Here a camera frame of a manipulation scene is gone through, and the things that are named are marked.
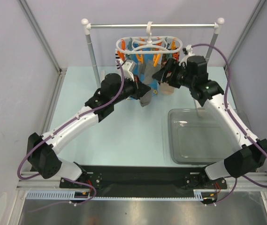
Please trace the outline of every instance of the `white wall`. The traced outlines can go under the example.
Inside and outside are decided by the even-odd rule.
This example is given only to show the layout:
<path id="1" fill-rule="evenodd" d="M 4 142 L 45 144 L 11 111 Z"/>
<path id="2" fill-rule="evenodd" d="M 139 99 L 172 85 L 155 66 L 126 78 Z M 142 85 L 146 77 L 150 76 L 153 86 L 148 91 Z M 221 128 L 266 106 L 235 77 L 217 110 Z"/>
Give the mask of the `white wall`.
<path id="1" fill-rule="evenodd" d="M 232 65 L 237 105 L 253 131 L 267 138 L 267 3 Z"/>
<path id="2" fill-rule="evenodd" d="M 213 23 L 219 17 L 225 24 L 216 46 L 229 56 L 258 0 L 27 0 L 59 65 L 90 66 L 91 60 L 81 20 L 91 23 Z M 143 29 L 92 30 L 99 66 L 114 65 L 118 39 L 145 36 Z M 184 45 L 210 43 L 213 29 L 156 29 L 153 35 L 171 35 Z M 207 48 L 197 50 L 205 54 Z M 223 66 L 213 53 L 210 65 Z"/>
<path id="3" fill-rule="evenodd" d="M 0 0 L 0 194 L 7 193 L 7 209 L 28 136 L 41 131 L 56 77 L 17 1 Z"/>

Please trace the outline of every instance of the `table surface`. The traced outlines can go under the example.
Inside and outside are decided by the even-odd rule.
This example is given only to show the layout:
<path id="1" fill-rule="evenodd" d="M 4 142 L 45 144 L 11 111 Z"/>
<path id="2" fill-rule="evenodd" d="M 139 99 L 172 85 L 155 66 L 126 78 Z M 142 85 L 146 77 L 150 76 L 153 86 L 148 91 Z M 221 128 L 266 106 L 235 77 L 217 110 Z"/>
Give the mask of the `table surface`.
<path id="1" fill-rule="evenodd" d="M 115 67 L 100 67 L 105 73 Z M 227 78 L 222 67 L 208 67 L 209 78 L 225 89 Z M 97 89 L 92 67 L 69 67 L 54 112 L 51 129 L 61 125 L 80 110 Z M 229 103 L 234 105 L 231 92 Z M 168 112 L 194 109 L 187 88 L 174 94 L 159 93 L 148 106 L 124 100 L 101 123 L 90 127 L 72 140 L 58 155 L 82 165 L 190 166 L 173 162 L 168 143 Z"/>

